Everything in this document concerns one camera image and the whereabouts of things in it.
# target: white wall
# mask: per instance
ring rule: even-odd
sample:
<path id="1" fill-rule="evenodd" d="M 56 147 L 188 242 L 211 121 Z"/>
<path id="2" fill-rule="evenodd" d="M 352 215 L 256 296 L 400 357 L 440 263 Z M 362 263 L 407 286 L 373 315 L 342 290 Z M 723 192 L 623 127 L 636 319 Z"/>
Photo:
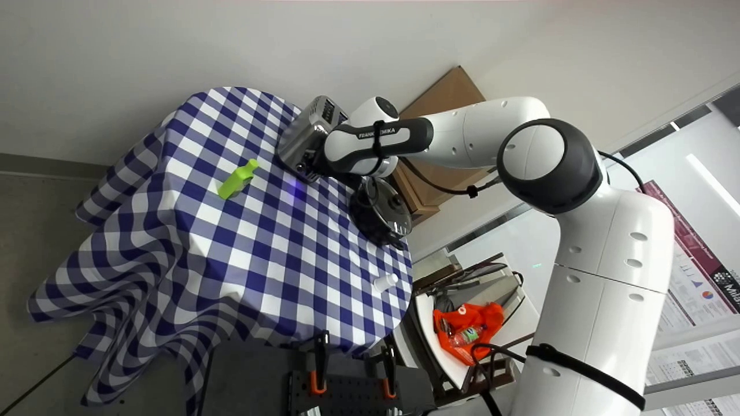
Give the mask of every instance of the white wall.
<path id="1" fill-rule="evenodd" d="M 2 0 L 0 152 L 114 163 L 188 95 L 256 86 L 405 107 L 456 63 L 494 58 L 565 0 Z"/>
<path id="2" fill-rule="evenodd" d="M 473 60 L 488 98 L 537 95 L 600 149 L 617 151 L 740 83 L 737 0 L 585 0 L 506 53 Z M 516 202 L 453 199 L 411 233 L 416 260 Z"/>

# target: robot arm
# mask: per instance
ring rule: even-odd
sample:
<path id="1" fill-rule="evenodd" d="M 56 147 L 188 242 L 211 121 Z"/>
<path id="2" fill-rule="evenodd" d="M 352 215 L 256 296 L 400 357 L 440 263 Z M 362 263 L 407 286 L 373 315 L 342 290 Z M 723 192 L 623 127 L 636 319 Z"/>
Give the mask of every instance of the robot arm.
<path id="1" fill-rule="evenodd" d="M 549 119 L 538 100 L 485 103 L 405 122 L 371 100 L 346 122 L 371 129 L 337 127 L 327 136 L 325 152 L 337 171 L 387 175 L 395 156 L 498 167 L 511 194 L 559 222 L 514 416 L 638 416 L 671 279 L 671 210 L 610 188 L 590 141 Z"/>

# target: red object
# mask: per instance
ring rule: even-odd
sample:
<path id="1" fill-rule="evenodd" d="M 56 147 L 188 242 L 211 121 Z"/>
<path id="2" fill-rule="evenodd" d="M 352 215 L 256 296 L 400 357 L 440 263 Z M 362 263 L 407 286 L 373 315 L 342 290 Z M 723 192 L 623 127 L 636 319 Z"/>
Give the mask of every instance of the red object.
<path id="1" fill-rule="evenodd" d="M 474 366 L 491 353 L 488 346 L 474 350 L 474 345 L 488 342 L 504 327 L 504 307 L 464 304 L 453 312 L 436 311 L 432 319 L 440 346 L 460 363 Z"/>

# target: gingham cloth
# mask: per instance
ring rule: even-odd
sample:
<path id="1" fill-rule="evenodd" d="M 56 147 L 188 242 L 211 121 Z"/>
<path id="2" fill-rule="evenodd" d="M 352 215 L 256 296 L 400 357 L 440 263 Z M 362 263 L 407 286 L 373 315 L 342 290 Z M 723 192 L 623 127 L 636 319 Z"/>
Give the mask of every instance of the gingham cloth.
<path id="1" fill-rule="evenodd" d="M 35 322 L 93 312 L 76 353 L 103 357 L 86 403 L 116 401 L 165 350 L 188 363 L 188 413 L 197 413 L 215 345 L 275 345 L 328 331 L 363 351 L 403 319 L 410 253 L 367 242 L 346 215 L 352 189 L 300 184 L 275 159 L 299 117 L 251 89 L 189 98 L 78 205 L 96 232 L 31 299 Z M 256 159 L 229 202 L 218 188 Z"/>

